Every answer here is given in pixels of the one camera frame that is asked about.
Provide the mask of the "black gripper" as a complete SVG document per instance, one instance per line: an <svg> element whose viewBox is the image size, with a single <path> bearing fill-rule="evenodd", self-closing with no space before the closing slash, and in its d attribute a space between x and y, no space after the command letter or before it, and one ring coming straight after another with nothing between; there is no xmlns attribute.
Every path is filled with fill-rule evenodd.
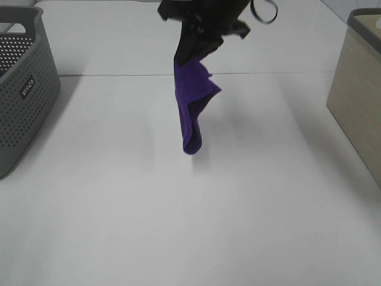
<svg viewBox="0 0 381 286"><path fill-rule="evenodd" d="M205 58L222 45L222 35L245 38L250 28L239 16L248 4L248 1L161 1L160 17L164 21L171 18L182 22L175 63L185 65L193 57Z"/></svg>

